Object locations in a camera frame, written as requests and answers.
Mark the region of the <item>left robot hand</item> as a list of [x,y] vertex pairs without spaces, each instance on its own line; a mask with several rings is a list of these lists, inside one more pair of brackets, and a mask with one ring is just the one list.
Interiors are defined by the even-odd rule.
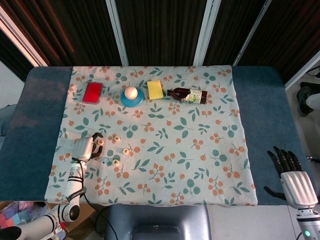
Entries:
[[99,157],[103,152],[104,136],[96,132],[92,136],[79,139],[73,148],[71,159],[87,163],[89,160]]

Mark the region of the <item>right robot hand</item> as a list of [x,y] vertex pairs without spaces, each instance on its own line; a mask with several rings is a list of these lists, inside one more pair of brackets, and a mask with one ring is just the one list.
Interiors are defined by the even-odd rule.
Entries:
[[302,164],[292,151],[273,147],[275,152],[267,151],[280,179],[283,192],[273,191],[268,186],[264,190],[272,197],[287,201],[295,209],[313,208],[318,203],[312,181]]

